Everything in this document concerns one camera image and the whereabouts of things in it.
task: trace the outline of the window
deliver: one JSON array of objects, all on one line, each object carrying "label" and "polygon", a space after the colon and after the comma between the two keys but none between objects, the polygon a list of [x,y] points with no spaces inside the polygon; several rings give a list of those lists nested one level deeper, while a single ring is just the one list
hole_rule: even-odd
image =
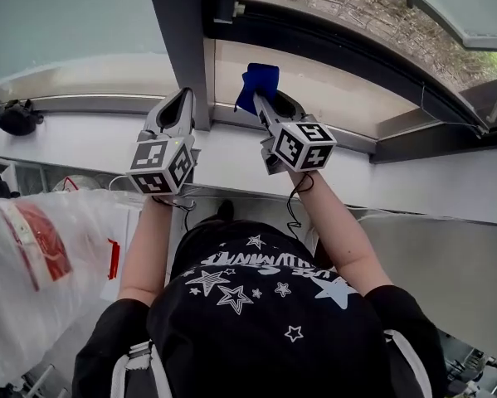
[{"label": "window", "polygon": [[377,126],[382,121],[417,108],[356,75],[283,51],[217,40],[215,54],[215,98],[219,103],[235,104],[243,72],[249,63],[258,62],[279,66],[280,90],[319,121],[370,138],[378,137]]},{"label": "window", "polygon": [[[452,90],[461,92],[476,85],[497,79],[497,52],[468,51],[437,22],[418,8],[407,7],[407,0],[277,0],[293,2],[299,7],[308,7],[348,22],[355,27],[372,33],[379,41],[396,47],[421,66],[425,66],[438,79],[448,84]],[[460,8],[459,1],[451,1],[447,9],[457,7],[456,15],[463,17],[465,28],[476,20],[477,27],[489,25],[485,16],[475,4],[470,13],[480,12],[480,16],[468,16],[467,10]]]},{"label": "window", "polygon": [[0,0],[0,100],[178,88],[151,0]]}]

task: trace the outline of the person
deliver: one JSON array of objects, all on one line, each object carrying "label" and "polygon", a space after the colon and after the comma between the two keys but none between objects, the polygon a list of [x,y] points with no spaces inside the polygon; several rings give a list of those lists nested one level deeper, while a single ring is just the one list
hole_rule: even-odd
[{"label": "person", "polygon": [[336,271],[226,203],[182,238],[164,287],[172,207],[149,197],[118,300],[76,357],[74,398],[113,394],[118,361],[148,340],[167,393],[142,377],[126,396],[445,396],[435,326],[321,174],[290,176]]}]

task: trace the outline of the white wall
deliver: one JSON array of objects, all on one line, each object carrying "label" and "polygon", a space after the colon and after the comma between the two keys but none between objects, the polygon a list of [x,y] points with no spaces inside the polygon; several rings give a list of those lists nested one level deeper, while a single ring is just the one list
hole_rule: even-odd
[{"label": "white wall", "polygon": [[[0,157],[123,173],[143,121],[131,115],[52,114],[26,137],[0,130]],[[266,174],[263,132],[214,124],[210,132],[194,135],[202,150],[195,183],[290,193],[285,174]],[[373,166],[366,155],[336,148],[324,177],[349,205],[497,223],[497,150]]]},{"label": "white wall", "polygon": [[376,208],[497,223],[497,149],[377,165]]},{"label": "white wall", "polygon": [[497,357],[497,226],[395,216],[362,225],[394,284],[438,328]]}]

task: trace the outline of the plastic bag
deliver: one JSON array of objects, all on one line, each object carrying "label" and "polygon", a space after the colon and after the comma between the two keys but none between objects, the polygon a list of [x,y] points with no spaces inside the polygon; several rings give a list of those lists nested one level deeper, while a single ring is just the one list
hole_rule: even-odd
[{"label": "plastic bag", "polygon": [[39,363],[100,296],[110,269],[108,191],[0,199],[0,386]]}]

